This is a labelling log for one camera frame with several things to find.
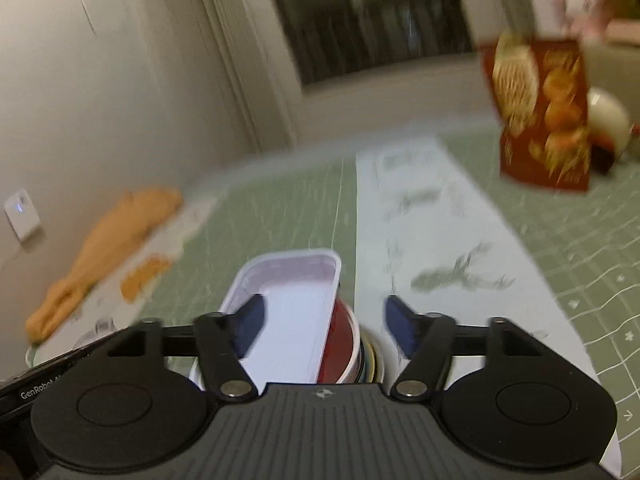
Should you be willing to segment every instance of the pink object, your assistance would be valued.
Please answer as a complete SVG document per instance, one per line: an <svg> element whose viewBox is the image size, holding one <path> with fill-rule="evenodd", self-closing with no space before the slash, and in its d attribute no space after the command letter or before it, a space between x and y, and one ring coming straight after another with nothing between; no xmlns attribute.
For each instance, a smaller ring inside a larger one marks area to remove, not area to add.
<svg viewBox="0 0 640 480"><path fill-rule="evenodd" d="M552 0L562 12L562 32L587 41L605 39L613 12L607 0Z"/></svg>

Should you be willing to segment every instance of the white plastic container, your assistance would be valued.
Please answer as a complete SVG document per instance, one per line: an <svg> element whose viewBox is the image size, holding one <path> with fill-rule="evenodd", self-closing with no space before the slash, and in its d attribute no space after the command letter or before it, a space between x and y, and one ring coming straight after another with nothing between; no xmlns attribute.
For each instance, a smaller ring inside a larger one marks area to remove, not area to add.
<svg viewBox="0 0 640 480"><path fill-rule="evenodd" d="M266 383L315 383L340 278L330 250L258 256L240 269L220 312L232 314L254 294L265 300L262 331L242 366L259 392ZM202 387L197 361L190 379Z"/></svg>

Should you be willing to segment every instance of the yellow towel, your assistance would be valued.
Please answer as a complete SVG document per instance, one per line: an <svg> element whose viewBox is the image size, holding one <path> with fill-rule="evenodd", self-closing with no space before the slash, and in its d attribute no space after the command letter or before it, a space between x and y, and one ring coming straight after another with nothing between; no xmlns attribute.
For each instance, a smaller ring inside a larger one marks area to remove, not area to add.
<svg viewBox="0 0 640 480"><path fill-rule="evenodd" d="M125 195L92 229L66 278L53 283L42 306L25 323L29 340L49 337L89 290L113 272L182 204L180 192L148 189Z"/></svg>
<svg viewBox="0 0 640 480"><path fill-rule="evenodd" d="M158 274L168 270L171 265L172 261L164 256L157 254L149 256L145 263L130 272L120 283L122 297L128 303L133 303L144 286Z"/></svg>

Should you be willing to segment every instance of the food package image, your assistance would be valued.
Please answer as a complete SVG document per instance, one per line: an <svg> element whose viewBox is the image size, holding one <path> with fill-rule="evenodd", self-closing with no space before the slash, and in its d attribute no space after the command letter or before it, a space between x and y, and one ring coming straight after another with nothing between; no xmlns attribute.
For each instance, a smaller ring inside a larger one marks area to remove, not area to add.
<svg viewBox="0 0 640 480"><path fill-rule="evenodd" d="M526 184L586 191L588 87L578 44L503 34L483 62L505 124L502 173Z"/></svg>

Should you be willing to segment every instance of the white cloth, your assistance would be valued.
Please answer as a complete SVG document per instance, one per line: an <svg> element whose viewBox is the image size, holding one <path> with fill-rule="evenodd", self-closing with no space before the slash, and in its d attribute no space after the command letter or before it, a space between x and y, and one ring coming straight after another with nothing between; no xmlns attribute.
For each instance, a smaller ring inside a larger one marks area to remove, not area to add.
<svg viewBox="0 0 640 480"><path fill-rule="evenodd" d="M355 313L375 334L392 383L405 362L386 332L383 301L397 294L420 313L483 326L504 316L594 380L591 361L535 262L498 211L434 137L356 158ZM450 380L482 366L457 358ZM602 462L620 475L614 436Z"/></svg>
<svg viewBox="0 0 640 480"><path fill-rule="evenodd" d="M217 196L188 201L175 217L152 234L140 250L102 280L49 339L29 349L26 355L27 366L37 366L133 323L159 279L156 278L145 286L133 303L127 303L120 291L120 283L124 277L152 254L162 254L177 260L182 255L185 241L200 230L217 203Z"/></svg>

